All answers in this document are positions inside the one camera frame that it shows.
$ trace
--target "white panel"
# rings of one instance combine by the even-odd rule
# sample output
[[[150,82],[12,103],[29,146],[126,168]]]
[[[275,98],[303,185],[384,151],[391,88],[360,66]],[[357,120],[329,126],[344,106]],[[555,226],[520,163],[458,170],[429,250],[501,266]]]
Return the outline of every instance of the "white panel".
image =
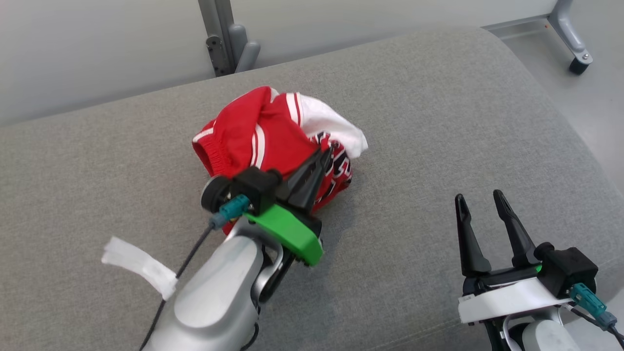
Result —
[[[0,0],[0,125],[213,76],[197,0]]]
[[[231,0],[234,20],[262,45],[257,67],[416,29],[488,26],[548,14],[556,0]]]

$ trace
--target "green plastic part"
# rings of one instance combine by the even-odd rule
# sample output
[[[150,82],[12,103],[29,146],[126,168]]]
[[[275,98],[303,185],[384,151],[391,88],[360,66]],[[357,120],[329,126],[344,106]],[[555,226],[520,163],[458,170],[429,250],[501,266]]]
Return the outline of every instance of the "green plastic part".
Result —
[[[310,228],[284,207],[275,204],[262,215],[245,213],[244,216],[276,237],[284,247],[310,266],[316,265],[321,260],[323,255],[321,242]]]

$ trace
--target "gray table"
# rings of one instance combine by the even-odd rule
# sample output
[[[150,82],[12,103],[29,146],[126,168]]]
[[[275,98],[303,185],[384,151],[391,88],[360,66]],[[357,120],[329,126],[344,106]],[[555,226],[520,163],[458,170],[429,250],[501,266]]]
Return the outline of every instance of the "gray table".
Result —
[[[180,265],[207,221],[191,138],[265,84],[324,100],[370,149],[318,213],[324,258],[291,269],[253,350],[486,349],[457,314],[458,192],[495,268],[511,258],[502,189],[536,243],[600,265],[604,300],[622,288],[624,200],[544,90],[488,32],[417,32],[0,129],[3,350],[139,346],[158,293],[102,248],[116,235]]]

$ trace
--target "white fabric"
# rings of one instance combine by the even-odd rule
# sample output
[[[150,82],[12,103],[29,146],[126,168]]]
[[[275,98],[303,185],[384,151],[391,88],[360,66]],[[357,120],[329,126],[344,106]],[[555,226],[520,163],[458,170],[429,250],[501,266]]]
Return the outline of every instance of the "white fabric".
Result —
[[[145,251],[118,237],[110,238],[110,242],[104,247],[102,263],[116,265],[139,274],[158,290],[164,300],[169,299],[175,292],[178,280],[172,270]]]
[[[340,142],[350,159],[358,158],[364,150],[368,149],[364,133],[331,107],[313,97],[299,93],[296,95],[301,112],[300,126],[308,137],[313,137],[320,132],[331,134],[330,139]]]

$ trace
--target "teal connector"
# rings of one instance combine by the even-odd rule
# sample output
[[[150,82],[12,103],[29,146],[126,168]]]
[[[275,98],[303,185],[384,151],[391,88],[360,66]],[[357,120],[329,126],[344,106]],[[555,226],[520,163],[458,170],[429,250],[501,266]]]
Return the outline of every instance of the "teal connector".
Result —
[[[245,195],[238,195],[234,199],[219,207],[219,212],[215,213],[210,222],[216,229],[223,227],[228,221],[239,218],[249,210],[250,201]]]
[[[607,305],[583,283],[574,284],[570,289],[570,298],[583,307],[598,322],[602,330],[607,330],[615,325],[618,320],[610,312],[607,312]]]

